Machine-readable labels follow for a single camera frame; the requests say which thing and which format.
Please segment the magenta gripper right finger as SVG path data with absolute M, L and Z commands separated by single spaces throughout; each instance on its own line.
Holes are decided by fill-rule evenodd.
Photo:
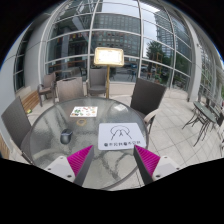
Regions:
M 180 166 L 170 157 L 160 157 L 137 145 L 134 146 L 133 155 L 145 185 L 180 170 Z

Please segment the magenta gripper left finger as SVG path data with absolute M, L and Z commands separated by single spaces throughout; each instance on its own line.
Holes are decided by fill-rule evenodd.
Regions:
M 82 186 L 94 156 L 94 146 L 90 145 L 74 154 L 59 156 L 45 170 L 69 182 Z

